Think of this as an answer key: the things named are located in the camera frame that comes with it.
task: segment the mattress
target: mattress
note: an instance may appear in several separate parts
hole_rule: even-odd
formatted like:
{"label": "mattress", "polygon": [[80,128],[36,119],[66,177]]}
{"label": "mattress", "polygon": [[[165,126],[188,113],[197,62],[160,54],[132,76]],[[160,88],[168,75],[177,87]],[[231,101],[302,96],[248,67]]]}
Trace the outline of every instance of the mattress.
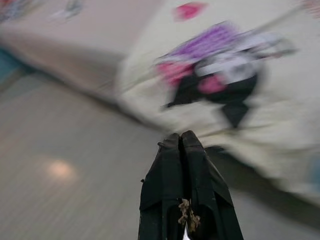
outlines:
{"label": "mattress", "polygon": [[223,146],[280,189],[320,204],[314,6],[201,3],[167,1],[153,18],[122,66],[121,106],[169,132],[192,130],[205,147]]}
{"label": "mattress", "polygon": [[88,0],[68,19],[66,0],[43,0],[0,26],[3,46],[34,67],[114,101],[118,65],[158,8],[158,0]]}

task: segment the floor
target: floor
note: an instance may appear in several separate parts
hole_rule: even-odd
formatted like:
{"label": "floor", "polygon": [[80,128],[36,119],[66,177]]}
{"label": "floor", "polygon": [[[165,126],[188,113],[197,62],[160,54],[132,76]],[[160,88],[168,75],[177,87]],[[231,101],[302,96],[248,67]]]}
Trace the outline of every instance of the floor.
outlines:
{"label": "floor", "polygon": [[[0,93],[0,239],[137,239],[163,135],[40,73]],[[246,240],[319,240],[319,209],[217,162]]]}

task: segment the black fabric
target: black fabric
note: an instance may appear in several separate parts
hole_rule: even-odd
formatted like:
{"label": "black fabric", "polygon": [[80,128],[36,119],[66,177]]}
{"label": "black fabric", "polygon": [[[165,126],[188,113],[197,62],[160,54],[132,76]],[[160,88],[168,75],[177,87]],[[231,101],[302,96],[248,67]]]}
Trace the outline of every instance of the black fabric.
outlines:
{"label": "black fabric", "polygon": [[195,73],[192,73],[181,79],[175,91],[173,101],[169,102],[166,107],[172,108],[201,100],[219,104],[222,105],[221,112],[230,123],[230,126],[236,129],[249,111],[245,100],[253,93],[262,74],[261,71],[257,72],[248,79],[226,84],[225,88],[221,91],[205,94],[199,91],[199,84],[201,80],[213,77],[215,74],[199,77]]}

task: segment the black object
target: black object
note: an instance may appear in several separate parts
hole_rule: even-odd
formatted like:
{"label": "black object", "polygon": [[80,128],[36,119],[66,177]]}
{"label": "black object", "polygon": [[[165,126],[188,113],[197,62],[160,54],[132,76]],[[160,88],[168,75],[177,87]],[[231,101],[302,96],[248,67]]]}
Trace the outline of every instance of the black object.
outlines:
{"label": "black object", "polygon": [[222,105],[222,113],[231,124],[231,127],[237,129],[249,111],[249,107],[244,102],[256,88],[261,73],[239,82],[227,84],[223,91],[209,94],[200,92],[198,89],[200,82],[214,75],[198,77],[193,73],[183,77],[176,89],[173,101],[169,102],[166,107],[171,108],[177,105],[192,104],[201,100],[220,104]]}
{"label": "black object", "polygon": [[182,240],[183,216],[191,240],[243,240],[228,186],[192,131],[159,143],[142,186],[138,239]]}
{"label": "black object", "polygon": [[159,151],[145,177],[140,201],[139,240],[182,240],[185,226],[179,204],[184,197],[179,135],[159,143]]}
{"label": "black object", "polygon": [[185,132],[181,138],[185,150],[184,164],[187,165],[190,178],[191,208],[194,215],[200,217],[200,225],[195,231],[188,228],[189,238],[243,240],[231,195],[223,177],[192,131]]}

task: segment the white bedsheet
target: white bedsheet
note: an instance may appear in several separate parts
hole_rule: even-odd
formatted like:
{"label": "white bedsheet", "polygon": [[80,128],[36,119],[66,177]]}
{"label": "white bedsheet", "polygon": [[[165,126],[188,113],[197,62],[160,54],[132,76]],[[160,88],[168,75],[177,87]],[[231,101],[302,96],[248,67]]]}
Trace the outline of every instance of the white bedsheet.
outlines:
{"label": "white bedsheet", "polygon": [[161,1],[85,0],[82,11],[67,21],[52,18],[67,0],[43,2],[0,25],[1,44],[63,81],[114,100],[118,65]]}
{"label": "white bedsheet", "polygon": [[[123,65],[122,106],[170,132],[193,130],[205,147],[225,146],[281,189],[319,204],[319,22],[294,0],[202,0],[208,6],[199,16],[174,21],[173,9],[187,2],[167,1]],[[265,61],[266,79],[247,100],[254,108],[236,134],[217,113],[218,104],[197,101],[165,109],[174,90],[154,71],[157,58],[223,21],[240,32],[279,34],[297,50]]]}

